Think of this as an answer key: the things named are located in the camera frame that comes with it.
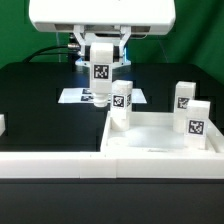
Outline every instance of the white block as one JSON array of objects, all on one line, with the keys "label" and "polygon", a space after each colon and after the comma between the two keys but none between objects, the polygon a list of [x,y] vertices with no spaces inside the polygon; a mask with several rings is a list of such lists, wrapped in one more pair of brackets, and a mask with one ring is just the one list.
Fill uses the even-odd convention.
[{"label": "white block", "polygon": [[208,119],[210,110],[210,102],[190,100],[187,106],[187,117]]},{"label": "white block", "polygon": [[111,92],[113,50],[112,43],[92,43],[90,48],[90,91],[98,107],[107,105]]},{"label": "white block", "polygon": [[176,96],[195,96],[196,83],[195,82],[178,82],[176,85]]},{"label": "white block", "polygon": [[0,114],[0,136],[3,134],[5,131],[5,118],[4,115]]},{"label": "white block", "polygon": [[190,100],[187,106],[184,145],[205,149],[210,102]]},{"label": "white block", "polygon": [[178,82],[176,85],[173,130],[178,133],[184,133],[187,104],[194,99],[195,89],[194,82]]},{"label": "white block", "polygon": [[129,129],[132,87],[131,81],[116,80],[112,84],[111,128],[115,131],[127,131]]}]

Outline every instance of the black table surface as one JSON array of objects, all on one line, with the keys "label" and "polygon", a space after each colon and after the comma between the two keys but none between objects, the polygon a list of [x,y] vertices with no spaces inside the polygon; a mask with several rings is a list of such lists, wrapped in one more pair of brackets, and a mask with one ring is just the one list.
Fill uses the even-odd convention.
[{"label": "black table surface", "polygon": [[[224,132],[224,86],[194,65],[133,64],[114,79],[131,80],[147,104],[133,111],[173,112],[178,81],[197,83],[196,99],[211,102],[210,119]],[[0,70],[0,151],[99,151],[109,104],[58,104],[63,88],[88,87],[88,72],[67,63],[12,63]]]},{"label": "black table surface", "polygon": [[[211,101],[210,119],[223,132],[224,87],[194,65],[134,64],[117,72],[147,104],[134,111],[172,112],[178,81],[197,83]],[[88,74],[69,64],[14,63],[0,70],[1,151],[98,151],[109,106],[58,104],[63,88],[88,87]],[[0,223],[223,224],[223,180],[0,180]]]}]

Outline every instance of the white tray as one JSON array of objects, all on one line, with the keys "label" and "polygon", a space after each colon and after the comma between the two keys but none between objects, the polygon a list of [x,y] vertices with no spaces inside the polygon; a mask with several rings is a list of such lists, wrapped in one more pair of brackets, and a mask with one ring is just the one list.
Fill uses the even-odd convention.
[{"label": "white tray", "polygon": [[101,152],[221,153],[224,152],[224,137],[209,120],[206,149],[187,149],[184,135],[173,131],[173,113],[132,112],[130,129],[117,132],[111,129],[108,112]]}]

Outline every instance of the paper sheet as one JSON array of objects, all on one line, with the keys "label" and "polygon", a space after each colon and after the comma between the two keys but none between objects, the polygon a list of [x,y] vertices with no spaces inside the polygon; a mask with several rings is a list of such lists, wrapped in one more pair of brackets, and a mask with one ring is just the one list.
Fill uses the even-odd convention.
[{"label": "paper sheet", "polygon": [[[93,96],[88,88],[66,88],[63,89],[58,103],[93,103]],[[147,103],[141,89],[132,90],[132,103]]]}]

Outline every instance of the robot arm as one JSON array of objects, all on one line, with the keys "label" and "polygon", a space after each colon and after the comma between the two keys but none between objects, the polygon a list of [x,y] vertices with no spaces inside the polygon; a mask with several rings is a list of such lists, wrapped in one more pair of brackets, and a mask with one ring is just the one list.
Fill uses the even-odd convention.
[{"label": "robot arm", "polygon": [[175,21],[174,0],[30,0],[37,30],[73,33],[83,64],[90,67],[94,104],[106,106],[112,68],[124,64],[131,35],[165,35]]}]

